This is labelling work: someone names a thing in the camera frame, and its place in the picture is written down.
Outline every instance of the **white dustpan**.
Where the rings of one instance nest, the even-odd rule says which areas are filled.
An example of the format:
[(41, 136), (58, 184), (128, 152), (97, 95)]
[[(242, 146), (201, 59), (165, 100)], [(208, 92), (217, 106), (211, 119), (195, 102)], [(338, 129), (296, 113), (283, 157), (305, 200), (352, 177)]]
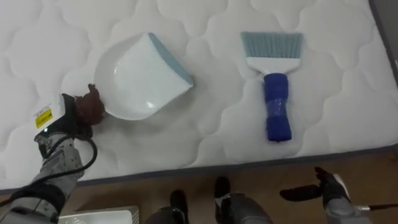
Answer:
[(193, 86), (190, 75), (152, 33), (109, 49), (99, 61), (94, 83), (106, 112), (126, 120), (149, 117)]

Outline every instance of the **brush bristles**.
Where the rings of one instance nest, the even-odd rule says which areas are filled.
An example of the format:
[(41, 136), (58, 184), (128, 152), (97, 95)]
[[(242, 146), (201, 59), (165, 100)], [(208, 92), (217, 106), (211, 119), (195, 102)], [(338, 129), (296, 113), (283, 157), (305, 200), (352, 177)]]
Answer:
[(303, 35), (275, 32), (242, 32), (248, 57), (300, 58)]

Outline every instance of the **hand brush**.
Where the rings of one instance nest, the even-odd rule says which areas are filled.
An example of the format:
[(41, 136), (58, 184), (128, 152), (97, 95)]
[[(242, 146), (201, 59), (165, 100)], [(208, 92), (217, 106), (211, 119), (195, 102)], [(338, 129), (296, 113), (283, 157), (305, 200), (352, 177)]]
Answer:
[(292, 139), (286, 113), (289, 83), (286, 75), (299, 68), (302, 34), (242, 32), (248, 65), (265, 75), (264, 98), (267, 105), (267, 135), (270, 141)]

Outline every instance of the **mattress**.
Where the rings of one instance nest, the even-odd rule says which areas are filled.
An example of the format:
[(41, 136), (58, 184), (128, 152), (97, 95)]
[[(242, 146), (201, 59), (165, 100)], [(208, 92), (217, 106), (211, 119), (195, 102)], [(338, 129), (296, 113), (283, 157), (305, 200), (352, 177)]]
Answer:
[[(153, 32), (194, 88), (142, 121), (94, 126), (82, 180), (332, 156), (398, 143), (398, 89), (367, 0), (0, 0), (0, 189), (28, 184), (41, 156), (29, 125), (41, 97), (82, 95), (112, 46)], [(289, 74), (293, 139), (266, 139), (259, 74), (241, 31), (302, 32)], [(89, 145), (76, 142), (82, 159)]]

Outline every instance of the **black cable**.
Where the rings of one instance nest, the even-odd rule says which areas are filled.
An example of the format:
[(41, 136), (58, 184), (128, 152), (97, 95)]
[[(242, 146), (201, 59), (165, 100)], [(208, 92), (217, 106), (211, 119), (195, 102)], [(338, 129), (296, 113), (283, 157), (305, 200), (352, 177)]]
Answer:
[[(79, 139), (79, 140), (82, 140), (82, 141), (88, 142), (88, 143), (90, 144), (90, 146), (92, 147), (92, 149), (93, 149), (93, 157), (91, 158), (91, 160), (90, 160), (86, 165), (84, 165), (84, 166), (82, 166), (82, 167), (80, 167), (80, 168), (74, 169), (74, 170), (62, 172), (62, 173), (59, 173), (59, 174), (52, 174), (52, 175), (48, 175), (48, 176), (46, 176), (46, 177), (40, 178), (40, 179), (35, 180), (34, 182), (30, 183), (29, 185), (26, 185), (25, 187), (20, 188), (20, 189), (18, 190), (18, 192), (24, 191), (24, 190), (28, 189), (29, 187), (32, 187), (32, 186), (35, 186), (35, 185), (43, 184), (44, 182), (46, 182), (46, 181), (48, 181), (48, 180), (51, 180), (51, 179), (54, 179), (54, 178), (59, 178), (59, 177), (63, 177), (63, 176), (66, 176), (66, 175), (72, 175), (72, 174), (77, 174), (77, 173), (79, 173), (79, 172), (83, 172), (84, 170), (87, 170), (89, 167), (91, 167), (91, 166), (94, 164), (95, 160), (97, 159), (97, 156), (98, 156), (98, 148), (97, 148), (96, 144), (93, 142), (93, 140), (92, 140), (91, 138), (88, 138), (88, 137), (85, 137), (85, 136), (82, 136), (82, 135), (79, 135), (79, 134), (68, 134), (68, 135), (66, 135), (66, 136), (64, 136), (64, 137), (62, 137), (62, 138), (60, 138), (60, 139), (50, 148), (48, 154), (54, 153), (54, 151), (56, 150), (56, 148), (57, 148), (59, 145), (61, 145), (62, 142), (66, 141), (67, 139), (75, 139), (75, 138), (77, 138), (77, 139)], [(5, 200), (5, 201), (0, 202), (0, 208), (3, 207), (3, 206), (9, 205), (9, 204), (12, 203), (14, 200), (15, 200), (15, 198), (11, 196), (11, 198), (9, 198), (9, 199), (7, 199), (7, 200)]]
[(386, 204), (386, 205), (369, 205), (369, 208), (371, 211), (384, 210), (388, 208), (398, 208), (398, 203)]

